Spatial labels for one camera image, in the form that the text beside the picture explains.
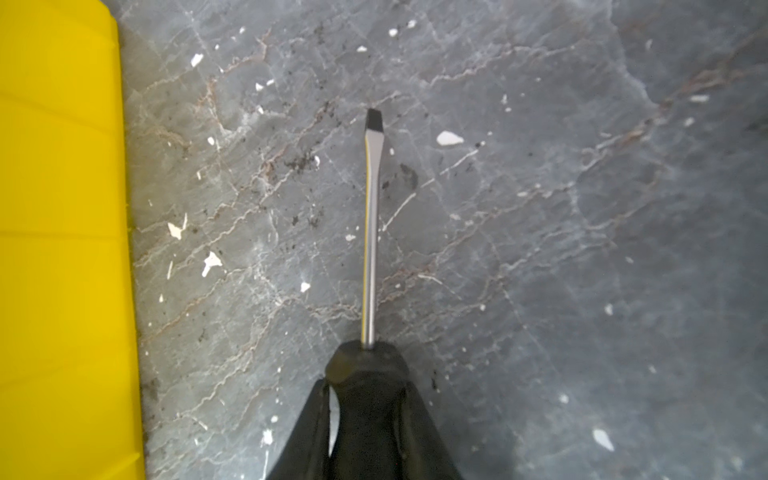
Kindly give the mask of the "yellow plastic bin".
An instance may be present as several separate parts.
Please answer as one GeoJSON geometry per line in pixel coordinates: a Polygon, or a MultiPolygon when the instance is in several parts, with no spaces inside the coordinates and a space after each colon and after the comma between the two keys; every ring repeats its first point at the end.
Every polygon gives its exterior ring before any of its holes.
{"type": "Polygon", "coordinates": [[[1,5],[1,475],[141,479],[117,23],[1,5]]]}

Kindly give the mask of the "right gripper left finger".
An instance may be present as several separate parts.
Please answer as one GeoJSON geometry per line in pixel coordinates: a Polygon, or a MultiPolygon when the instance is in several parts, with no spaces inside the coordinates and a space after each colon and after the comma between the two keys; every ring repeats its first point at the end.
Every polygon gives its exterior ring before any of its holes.
{"type": "Polygon", "coordinates": [[[327,479],[329,476],[330,387],[318,380],[267,479],[327,479]]]}

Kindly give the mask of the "green black handled screwdriver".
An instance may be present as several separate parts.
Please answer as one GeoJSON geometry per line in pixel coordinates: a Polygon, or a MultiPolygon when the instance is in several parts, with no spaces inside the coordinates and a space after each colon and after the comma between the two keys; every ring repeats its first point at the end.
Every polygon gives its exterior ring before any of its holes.
{"type": "Polygon", "coordinates": [[[378,195],[384,151],[382,112],[367,110],[361,336],[341,345],[326,367],[340,417],[330,459],[332,479],[399,479],[399,403],[407,377],[404,360],[376,342],[378,195]]]}

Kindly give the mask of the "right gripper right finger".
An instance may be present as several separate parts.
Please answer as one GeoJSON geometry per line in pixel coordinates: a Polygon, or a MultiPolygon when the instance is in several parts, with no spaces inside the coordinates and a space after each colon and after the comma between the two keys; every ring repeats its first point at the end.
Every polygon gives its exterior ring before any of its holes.
{"type": "Polygon", "coordinates": [[[397,403],[397,448],[402,479],[462,479],[412,382],[397,403]]]}

